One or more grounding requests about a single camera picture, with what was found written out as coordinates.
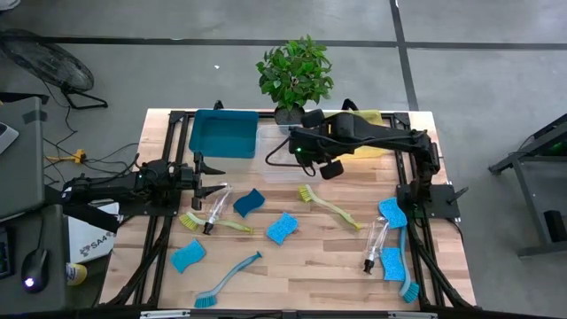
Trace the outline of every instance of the cleaning brush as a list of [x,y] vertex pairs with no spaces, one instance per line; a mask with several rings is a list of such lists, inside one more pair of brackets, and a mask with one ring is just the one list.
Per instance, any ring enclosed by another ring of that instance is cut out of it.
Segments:
[[344,210],[334,206],[333,204],[331,204],[328,201],[325,201],[325,200],[318,198],[317,195],[315,195],[315,192],[311,189],[311,186],[309,186],[307,184],[299,186],[299,196],[306,203],[308,203],[310,201],[314,201],[315,203],[317,203],[321,206],[325,206],[325,207],[329,208],[331,211],[341,215],[345,219],[345,221],[350,223],[351,225],[353,225],[356,228],[356,230],[361,229],[361,225],[359,223],[355,222],[353,217],[349,213],[347,213]]
[[[183,226],[187,227],[190,230],[196,230],[198,225],[205,225],[205,221],[198,218],[192,212],[187,212],[179,216],[179,221],[181,222],[181,224],[183,224]],[[254,229],[252,227],[237,222],[220,220],[217,221],[216,224],[231,227],[235,230],[240,230],[249,234],[252,234],[254,232]]]
[[260,252],[256,252],[254,256],[250,256],[243,261],[240,261],[222,280],[219,284],[214,287],[214,289],[208,292],[200,292],[197,294],[197,299],[195,300],[195,307],[211,307],[216,305],[216,295],[221,291],[222,287],[240,270],[246,268],[248,265],[253,263],[255,260],[261,258]]
[[406,277],[404,278],[404,283],[400,289],[400,296],[403,297],[404,301],[407,303],[412,303],[416,301],[417,295],[419,294],[419,284],[411,281],[409,276],[409,268],[406,262],[406,235],[408,233],[408,226],[402,227],[400,231],[400,250],[401,250],[401,262],[404,265],[404,271]]

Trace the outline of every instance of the blue sponge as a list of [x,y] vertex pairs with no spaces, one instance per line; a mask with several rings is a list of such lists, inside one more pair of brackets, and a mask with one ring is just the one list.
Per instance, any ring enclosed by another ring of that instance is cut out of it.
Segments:
[[290,214],[283,213],[282,217],[274,222],[266,231],[266,236],[278,245],[298,227],[298,220]]
[[384,266],[384,280],[404,281],[406,272],[401,263],[401,250],[398,247],[385,247],[380,254]]
[[259,191],[252,189],[252,191],[250,191],[250,194],[237,200],[234,203],[233,207],[234,210],[236,210],[244,218],[254,209],[258,209],[262,205],[264,205],[265,200],[266,199],[262,196],[262,194],[260,194]]
[[389,198],[379,202],[378,209],[380,209],[380,213],[382,213],[390,223],[390,229],[397,229],[408,225],[408,219],[404,212],[398,207],[396,198]]
[[197,239],[193,239],[190,244],[172,253],[170,260],[175,269],[181,274],[187,266],[202,260],[203,257],[205,257],[205,249]]

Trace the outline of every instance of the teal brush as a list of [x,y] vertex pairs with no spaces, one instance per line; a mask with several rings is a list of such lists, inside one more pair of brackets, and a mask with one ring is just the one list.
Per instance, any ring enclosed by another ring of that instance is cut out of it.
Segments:
[[255,260],[261,258],[262,255],[260,252],[256,252],[254,256],[250,256],[245,260],[241,261],[237,264],[222,280],[219,284],[214,287],[211,291],[208,292],[200,292],[197,295],[197,299],[195,300],[195,307],[203,308],[203,307],[211,307],[216,305],[216,295],[221,291],[222,287],[240,270],[248,267],[251,263]]
[[408,233],[408,226],[401,228],[400,232],[400,250],[401,250],[401,262],[404,265],[404,271],[406,276],[404,278],[404,284],[400,289],[400,296],[403,297],[404,301],[407,303],[412,303],[416,301],[417,295],[419,294],[419,284],[411,281],[409,276],[409,268],[406,263],[406,235]]

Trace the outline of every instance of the gray floor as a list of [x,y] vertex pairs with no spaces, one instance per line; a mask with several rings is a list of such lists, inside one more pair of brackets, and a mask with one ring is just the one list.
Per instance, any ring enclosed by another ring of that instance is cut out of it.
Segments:
[[[408,41],[565,43],[562,0],[399,0]],[[0,27],[42,35],[395,40],[387,0],[22,0]],[[96,77],[108,110],[71,112],[79,133],[63,143],[101,157],[136,142],[148,107],[270,107],[254,64],[265,47],[65,45]],[[567,51],[410,50],[420,110],[433,111],[447,171],[470,191],[460,199],[462,229],[479,306],[567,316],[567,255],[521,261],[537,243],[517,180],[491,176],[493,164],[565,113]],[[361,108],[407,110],[397,49],[329,48],[336,88],[321,107],[352,98]],[[35,77],[0,59],[0,89],[46,92]],[[50,102],[45,135],[67,135],[66,109]],[[116,159],[131,159],[127,150]],[[61,165],[65,178],[73,165]],[[48,174],[58,178],[58,173]]]

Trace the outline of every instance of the clear plastic bottle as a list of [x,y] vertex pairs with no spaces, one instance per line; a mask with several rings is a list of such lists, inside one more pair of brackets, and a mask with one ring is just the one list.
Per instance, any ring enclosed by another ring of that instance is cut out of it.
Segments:
[[374,260],[382,253],[388,229],[389,222],[382,216],[378,216],[370,225],[369,238],[364,251],[366,257],[364,272],[367,274],[370,274],[370,270],[374,267]]
[[217,198],[214,200],[214,204],[211,206],[209,210],[209,214],[207,216],[207,220],[205,222],[205,229],[203,230],[203,234],[211,235],[211,230],[213,229],[214,223],[221,219],[222,213],[226,210],[227,206],[229,205],[230,198],[232,195],[232,187],[227,183],[221,183],[224,185],[224,188],[220,191],[217,191]]

